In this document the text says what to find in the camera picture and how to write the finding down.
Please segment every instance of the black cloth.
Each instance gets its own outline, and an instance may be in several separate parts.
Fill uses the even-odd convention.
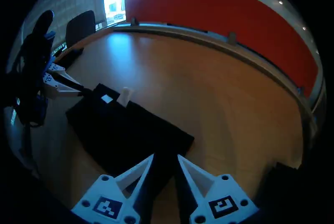
[[[113,101],[104,102],[107,94]],[[154,153],[151,189],[155,197],[174,173],[177,154],[185,155],[194,137],[136,103],[116,102],[119,93],[99,84],[66,112],[84,149],[111,176],[118,176]]]

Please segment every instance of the office chair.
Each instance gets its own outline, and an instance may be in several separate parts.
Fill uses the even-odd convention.
[[[95,33],[95,15],[92,10],[79,14],[66,27],[66,45],[70,48],[85,37]]]

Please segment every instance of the wooden table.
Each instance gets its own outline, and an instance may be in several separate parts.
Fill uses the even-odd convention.
[[[186,156],[213,175],[230,173],[255,196],[264,172],[279,161],[298,166],[302,130],[297,104],[273,80],[222,52],[144,33],[111,33],[85,45],[67,70],[84,86],[98,83],[195,137]],[[68,208],[104,171],[83,150],[65,111],[80,98],[49,102],[46,123],[32,129],[42,179]],[[21,126],[8,126],[12,146]],[[179,223],[174,179],[155,201],[152,223]]]

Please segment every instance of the orange panel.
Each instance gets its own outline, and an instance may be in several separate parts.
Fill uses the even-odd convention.
[[[309,96],[317,75],[311,52],[297,32],[257,0],[125,0],[127,20],[163,22],[212,31],[233,31],[238,42],[262,54]]]

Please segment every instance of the white sticker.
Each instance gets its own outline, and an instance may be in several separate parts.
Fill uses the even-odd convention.
[[[107,104],[112,101],[112,98],[109,97],[107,94],[102,96],[101,99],[103,99],[103,101],[106,102]]]

